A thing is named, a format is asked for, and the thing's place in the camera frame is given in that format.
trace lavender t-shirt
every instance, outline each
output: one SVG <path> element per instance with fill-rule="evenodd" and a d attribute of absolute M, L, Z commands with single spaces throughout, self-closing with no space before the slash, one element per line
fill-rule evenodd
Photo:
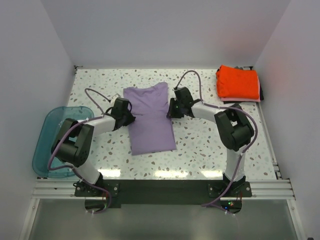
<path fill-rule="evenodd" d="M 177 149 L 171 119 L 167 118 L 168 84 L 149 88 L 128 87 L 123 96 L 132 103 L 136 117 L 129 128 L 132 155 Z"/>

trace terrazzo table surface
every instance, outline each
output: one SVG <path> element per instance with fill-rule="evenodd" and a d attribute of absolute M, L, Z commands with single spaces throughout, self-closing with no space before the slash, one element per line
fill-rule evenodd
<path fill-rule="evenodd" d="M 202 95 L 209 104 L 222 105 L 216 92 L 216 69 L 196 69 L 201 76 Z M 101 113 L 84 93 L 85 88 L 95 89 L 106 96 L 120 94 L 127 87 L 148 88 L 167 82 L 169 98 L 174 97 L 173 87 L 185 69 L 79 69 L 77 71 L 68 106 L 86 106 L 95 116 Z M 197 76 L 189 73 L 180 87 L 188 87 L 193 98 L 199 98 Z M 102 106 L 109 103 L 95 93 L 92 97 Z M 247 180 L 276 179 L 272 156 L 255 103 L 241 103 L 258 125 L 256 142 L 247 151 L 245 174 Z M 223 146 L 216 124 L 205 119 L 184 117 L 173 119 L 177 150 L 131 155 L 127 127 L 103 133 L 91 144 L 89 160 L 105 179 L 221 179 L 226 168 L 227 151 Z"/>

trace white wall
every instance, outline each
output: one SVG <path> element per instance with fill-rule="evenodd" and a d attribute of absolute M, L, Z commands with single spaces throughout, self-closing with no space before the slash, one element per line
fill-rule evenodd
<path fill-rule="evenodd" d="M 291 0 L 259 57 L 262 107 L 281 173 L 309 236 L 320 239 L 320 1 Z"/>
<path fill-rule="evenodd" d="M 253 65 L 290 0 L 42 0 L 74 63 Z"/>
<path fill-rule="evenodd" d="M 0 239 L 18 239 L 46 114 L 64 105 L 72 63 L 40 0 L 0 1 Z"/>

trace orange folded towel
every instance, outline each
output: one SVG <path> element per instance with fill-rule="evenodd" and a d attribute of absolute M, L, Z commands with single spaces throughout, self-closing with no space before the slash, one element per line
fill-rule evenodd
<path fill-rule="evenodd" d="M 222 65 L 215 75 L 216 91 L 220 98 L 260 98 L 259 79 L 255 70 L 241 70 Z"/>

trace translucent blue tray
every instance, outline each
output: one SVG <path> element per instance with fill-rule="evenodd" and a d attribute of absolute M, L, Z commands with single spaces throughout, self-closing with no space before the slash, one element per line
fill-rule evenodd
<path fill-rule="evenodd" d="M 45 117 L 42 130 L 36 145 L 32 168 L 39 177 L 46 178 L 67 178 L 75 174 L 69 168 L 49 171 L 47 168 L 51 156 L 51 147 L 65 119 L 84 120 L 93 118 L 92 110 L 85 106 L 60 106 L 53 109 Z M 64 165 L 56 157 L 52 162 L 52 167 Z"/>

